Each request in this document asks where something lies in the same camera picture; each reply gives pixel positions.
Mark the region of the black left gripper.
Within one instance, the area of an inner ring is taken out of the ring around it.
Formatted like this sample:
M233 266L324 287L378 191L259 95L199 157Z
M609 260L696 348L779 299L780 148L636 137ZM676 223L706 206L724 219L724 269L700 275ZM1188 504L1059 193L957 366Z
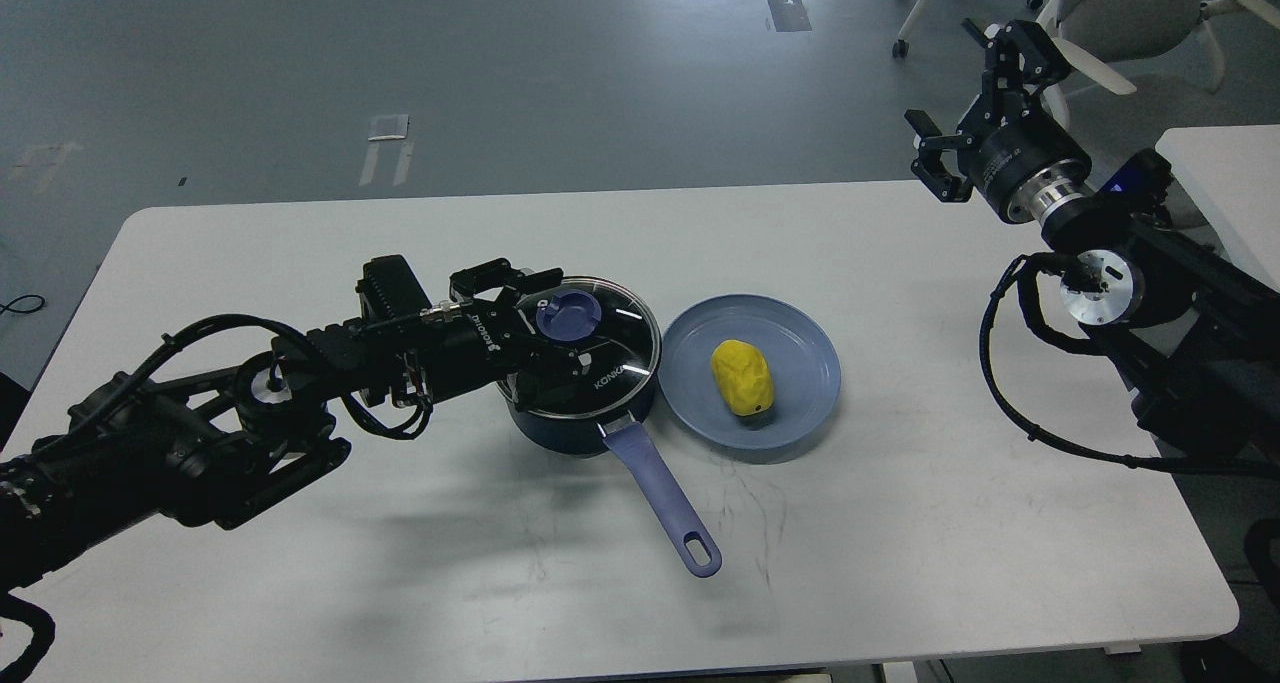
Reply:
M495 258L457 270L449 278L449 320L413 320L407 344L416 352L415 367L434 405L506 379L506 396L517 409L550 409L577 396L591 365L590 352L552 347L525 367L518 359L500 313L515 310L524 297L540 294L564 281L562 269L512 267Z

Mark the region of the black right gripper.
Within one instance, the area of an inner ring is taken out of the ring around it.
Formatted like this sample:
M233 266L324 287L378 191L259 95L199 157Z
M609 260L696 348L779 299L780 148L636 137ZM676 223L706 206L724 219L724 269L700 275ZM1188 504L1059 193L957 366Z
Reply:
M924 110L905 110L916 148L910 171L941 203L966 203L974 185L1002 223L1028 223L1032 214L1018 201L1025 182L1052 168L1073 182L1092 171L1091 156L1044 109L1044 92L1065 81L1071 64L1033 20L965 18L963 27L983 49L979 92L951 136ZM963 174L946 168L943 153L957 153Z

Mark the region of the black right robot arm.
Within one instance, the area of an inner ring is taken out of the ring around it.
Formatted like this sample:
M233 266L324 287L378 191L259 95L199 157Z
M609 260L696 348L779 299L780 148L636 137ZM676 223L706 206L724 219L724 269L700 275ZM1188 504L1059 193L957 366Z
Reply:
M1171 165L1134 153L1101 188L1085 150L1044 106L1083 52L1036 22L963 23L984 55L979 91L946 133L923 110L911 171L942 203L980 194L1006 224L1036 223L1043 253L1020 255L998 278L979 327L980 372L995 404L1032 441L1132 469L1277 480L1277 292L1175 232L1166 208ZM1025 327L1073 356L1102 356L1130 384L1143 431L1179 451L1137 458L1088 449L1037 425L1000 391L991 361L998 304L1016 292Z

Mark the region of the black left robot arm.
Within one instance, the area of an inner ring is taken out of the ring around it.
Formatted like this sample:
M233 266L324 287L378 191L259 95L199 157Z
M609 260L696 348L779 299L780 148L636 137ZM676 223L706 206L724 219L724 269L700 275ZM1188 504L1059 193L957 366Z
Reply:
M415 440L439 402L521 370L572 370L572 347L518 310L562 281L562 269L495 258L452 274L433 303L403 256L379 256L357 283L357 318L300 333L218 313L163 336L73 405L64 434L3 464L3 618L31 632L3 679L27 680L56 634L15 588L150 515L232 531L300 492L349 457L329 402L365 434Z

